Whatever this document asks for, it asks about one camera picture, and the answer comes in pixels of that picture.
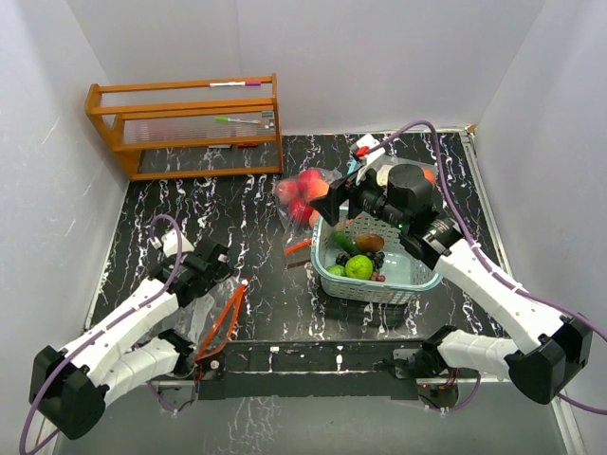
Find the orange yellow peach toy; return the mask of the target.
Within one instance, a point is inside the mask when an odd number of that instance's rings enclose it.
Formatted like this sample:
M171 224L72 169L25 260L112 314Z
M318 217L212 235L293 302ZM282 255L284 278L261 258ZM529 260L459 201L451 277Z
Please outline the orange yellow peach toy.
M307 201L311 201L327 195L329 190L329 184L322 179L310 179L307 182L307 188L305 192L305 198Z

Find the pink red dragonfruit toy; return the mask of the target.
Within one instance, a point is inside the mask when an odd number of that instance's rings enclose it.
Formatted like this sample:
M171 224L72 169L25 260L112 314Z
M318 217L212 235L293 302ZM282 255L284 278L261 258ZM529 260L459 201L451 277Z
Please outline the pink red dragonfruit toy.
M317 169L310 168L301 172L297 178L299 191L306 191L309 183L314 182L315 180L322 180L322 174Z

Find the blue zipper plastic bag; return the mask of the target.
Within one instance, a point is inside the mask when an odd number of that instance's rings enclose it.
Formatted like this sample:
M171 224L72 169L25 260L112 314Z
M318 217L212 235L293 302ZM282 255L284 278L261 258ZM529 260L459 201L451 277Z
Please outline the blue zipper plastic bag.
M388 156L383 149L369 153L369 146L357 147L352 152L352 160L348 168L348 174L366 174L368 171L375 172L375 181L380 187L385 188L388 184L388 173L395 166L412 165L421 170L422 176L434 187L437 178L437 169L434 166L406 158Z

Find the red apple toy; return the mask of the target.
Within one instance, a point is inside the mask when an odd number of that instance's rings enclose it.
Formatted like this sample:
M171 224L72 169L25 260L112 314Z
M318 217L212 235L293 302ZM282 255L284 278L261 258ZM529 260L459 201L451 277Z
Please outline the red apple toy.
M296 197L288 205L290 219L298 224L307 224L313 208L301 197Z

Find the orange zipper bag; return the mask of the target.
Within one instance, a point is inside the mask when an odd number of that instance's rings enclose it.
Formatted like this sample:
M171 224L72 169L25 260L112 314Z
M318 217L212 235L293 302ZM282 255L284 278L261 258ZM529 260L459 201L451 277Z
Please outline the orange zipper bag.
M311 246L319 217L311 201L327 195L329 185L340 177L342 174L337 170L312 167L282 179L274 186L276 207L284 228L282 250L288 259Z
M183 310L177 331L194 345L196 364L219 354L232 340L247 291L247 279L231 277Z

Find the pink fruit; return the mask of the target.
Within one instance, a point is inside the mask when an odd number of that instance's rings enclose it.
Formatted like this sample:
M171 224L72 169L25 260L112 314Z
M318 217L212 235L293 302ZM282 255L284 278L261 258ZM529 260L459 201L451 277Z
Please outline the pink fruit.
M288 205L293 199L299 196L299 188L296 180L281 180L275 189L276 196L282 205Z

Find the green cucumber toy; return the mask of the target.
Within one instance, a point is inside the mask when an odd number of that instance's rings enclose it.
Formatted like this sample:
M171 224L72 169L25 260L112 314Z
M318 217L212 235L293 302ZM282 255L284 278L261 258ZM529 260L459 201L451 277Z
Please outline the green cucumber toy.
M342 231L335 230L331 233L332 241L341 248L349 256L356 256L360 254L360 250L355 243Z

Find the brown kiwi toy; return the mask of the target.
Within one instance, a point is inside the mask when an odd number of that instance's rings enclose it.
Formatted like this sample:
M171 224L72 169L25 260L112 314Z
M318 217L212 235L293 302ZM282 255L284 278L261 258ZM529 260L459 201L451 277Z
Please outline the brown kiwi toy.
M375 233L362 233L356 237L357 248L364 253L376 253L384 248L384 239Z

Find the dark grape bunch toy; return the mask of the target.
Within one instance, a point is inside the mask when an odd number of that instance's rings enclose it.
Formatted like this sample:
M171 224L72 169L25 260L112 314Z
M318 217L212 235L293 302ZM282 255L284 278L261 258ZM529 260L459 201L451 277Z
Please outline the dark grape bunch toy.
M372 260L372 262L374 263L374 272L378 272L381 267L383 267L383 263L384 263L384 256L382 253L362 253L359 255L364 255L367 256L369 259ZM335 264L340 264L345 266L347 261L353 256L349 256L346 253L341 253L335 260Z

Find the green fruit toy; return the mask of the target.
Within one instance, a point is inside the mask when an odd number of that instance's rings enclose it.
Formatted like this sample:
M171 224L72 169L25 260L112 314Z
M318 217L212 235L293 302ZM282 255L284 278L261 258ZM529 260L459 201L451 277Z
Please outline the green fruit toy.
M344 268L348 278L369 281L374 272L374 263L367 256L356 255L347 261Z
M343 265L340 264L334 264L334 265L330 265L326 268L326 271L334 276L338 276L338 277L345 277L346 276L346 271L345 271L345 267Z

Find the red grape bunch toy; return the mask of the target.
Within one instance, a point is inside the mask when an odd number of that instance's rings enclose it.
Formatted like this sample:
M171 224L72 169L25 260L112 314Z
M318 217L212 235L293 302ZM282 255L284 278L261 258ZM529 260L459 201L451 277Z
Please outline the red grape bunch toy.
M385 282L386 277L378 272L373 272L370 280L375 282Z

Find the orange pumpkin toy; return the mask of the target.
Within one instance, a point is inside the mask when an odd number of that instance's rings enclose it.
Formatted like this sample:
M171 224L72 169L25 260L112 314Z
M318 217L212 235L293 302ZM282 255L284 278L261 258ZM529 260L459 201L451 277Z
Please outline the orange pumpkin toy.
M423 168L422 169L423 173L424 173L424 177L433 185L435 186L435 174L428 168Z

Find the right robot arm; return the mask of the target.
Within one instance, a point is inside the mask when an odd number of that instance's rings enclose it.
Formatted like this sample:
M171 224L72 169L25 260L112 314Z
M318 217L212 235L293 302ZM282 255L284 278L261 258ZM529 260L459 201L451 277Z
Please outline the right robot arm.
M592 329L580 318L538 303L491 263L462 229L433 206L435 185L414 164L369 170L334 181L311 205L330 226L362 212L398 230L404 249L456 284L506 330L505 338L477 336L446 325L427 338L415 359L425 374L469 369L505 378L527 398L546 405L587 364Z

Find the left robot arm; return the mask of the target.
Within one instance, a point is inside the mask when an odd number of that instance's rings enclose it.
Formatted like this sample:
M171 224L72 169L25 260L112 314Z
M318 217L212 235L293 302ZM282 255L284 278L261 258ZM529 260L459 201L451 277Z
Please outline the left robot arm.
M232 275L230 250L210 238L178 241L173 233L162 249L164 259L112 313L63 348L46 346L34 358L28 401L69 440L82 438L129 391L194 370L193 342L176 329L145 336Z

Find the light blue plastic basket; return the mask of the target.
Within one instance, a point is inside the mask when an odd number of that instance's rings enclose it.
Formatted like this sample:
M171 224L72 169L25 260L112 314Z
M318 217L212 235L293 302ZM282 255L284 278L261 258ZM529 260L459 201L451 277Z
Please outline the light blue plastic basket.
M366 213L349 220L348 208L340 209L340 220L331 227L320 218L314 227L311 242L311 263L320 276L322 289L331 297L360 300L373 303L401 305L415 294L436 287L441 277L408 254L399 242L399 230ZM384 240L384 265L380 274L385 282L362 281L339 277L329 272L338 255L343 252L332 239L333 232L340 232L350 241L360 234L375 233Z

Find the wooden shelf rack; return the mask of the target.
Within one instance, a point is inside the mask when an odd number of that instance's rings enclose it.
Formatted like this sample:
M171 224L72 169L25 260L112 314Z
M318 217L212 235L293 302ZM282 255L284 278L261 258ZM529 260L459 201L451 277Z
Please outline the wooden shelf rack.
M261 81L256 87L210 82ZM92 84L84 112L131 181L282 173L284 151L276 75L185 82ZM260 119L261 125L220 123L214 117ZM245 150L267 145L273 164L179 171L146 171L149 152Z

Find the green marker pen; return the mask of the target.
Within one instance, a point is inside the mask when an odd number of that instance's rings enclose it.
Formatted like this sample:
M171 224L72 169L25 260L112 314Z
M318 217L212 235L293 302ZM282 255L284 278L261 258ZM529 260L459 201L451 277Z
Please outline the green marker pen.
M220 123L242 123L242 124L252 124L252 125L261 125L263 122L260 119L247 119L247 118L230 118L230 117L214 117L216 122Z

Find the pink white marker pen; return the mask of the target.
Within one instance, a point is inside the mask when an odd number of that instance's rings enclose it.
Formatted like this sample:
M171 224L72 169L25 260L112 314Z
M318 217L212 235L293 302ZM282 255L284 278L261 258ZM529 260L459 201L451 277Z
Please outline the pink white marker pen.
M229 81L229 82L210 82L208 87L256 87L261 86L261 81Z

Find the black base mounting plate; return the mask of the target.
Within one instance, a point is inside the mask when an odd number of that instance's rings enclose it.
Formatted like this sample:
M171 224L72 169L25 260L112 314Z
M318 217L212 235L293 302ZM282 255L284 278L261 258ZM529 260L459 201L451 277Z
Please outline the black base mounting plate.
M455 377L414 365L418 340L233 341L190 377L154 381L167 406L252 397L389 397L450 407L469 395L470 370Z

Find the aluminium rail frame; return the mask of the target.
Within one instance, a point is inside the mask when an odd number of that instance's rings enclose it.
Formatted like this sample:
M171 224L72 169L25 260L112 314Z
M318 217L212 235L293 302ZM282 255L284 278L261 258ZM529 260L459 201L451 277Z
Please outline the aluminium rail frame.
M415 355L424 373L491 373L530 400L550 403L586 365L591 329L580 316L514 282L472 239L459 212L433 207L433 193L447 189L442 170L390 164L385 148L373 136L360 138L351 148L353 170L316 197L313 208L332 226L342 216L365 213L394 228L414 259L456 284L506 330L497 338L441 327ZM131 389L202 363L174 331L149 342L142 337L225 281L231 275L228 251L211 240L193 245L178 227L152 243L164 260L126 301L61 350L46 347L35 356L30 409L68 438L86 434Z

